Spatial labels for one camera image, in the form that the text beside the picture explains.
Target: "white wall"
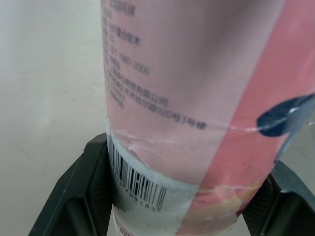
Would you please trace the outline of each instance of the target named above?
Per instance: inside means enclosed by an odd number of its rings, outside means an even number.
[[[99,0],[0,0],[0,235],[29,233],[105,132]]]

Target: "pink bottle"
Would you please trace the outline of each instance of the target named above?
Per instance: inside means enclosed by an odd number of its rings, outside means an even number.
[[[101,0],[117,235],[232,225],[307,116],[313,0]]]

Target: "pink label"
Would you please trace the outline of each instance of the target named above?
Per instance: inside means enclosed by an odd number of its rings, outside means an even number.
[[[199,186],[185,215],[168,214],[182,224],[165,235],[227,227],[311,109],[315,2],[102,0],[101,7],[110,132],[143,173]]]

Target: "barcode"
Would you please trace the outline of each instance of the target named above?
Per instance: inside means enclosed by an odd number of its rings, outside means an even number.
[[[112,170],[122,186],[133,193],[135,199],[140,200],[146,208],[161,211],[167,188],[153,183],[131,167],[117,151],[111,136],[108,136],[107,142]]]

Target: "black holder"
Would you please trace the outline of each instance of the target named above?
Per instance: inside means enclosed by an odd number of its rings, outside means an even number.
[[[29,236],[106,236],[112,203],[101,134],[58,180]],[[242,214],[251,236],[315,236],[315,196],[281,161]]]

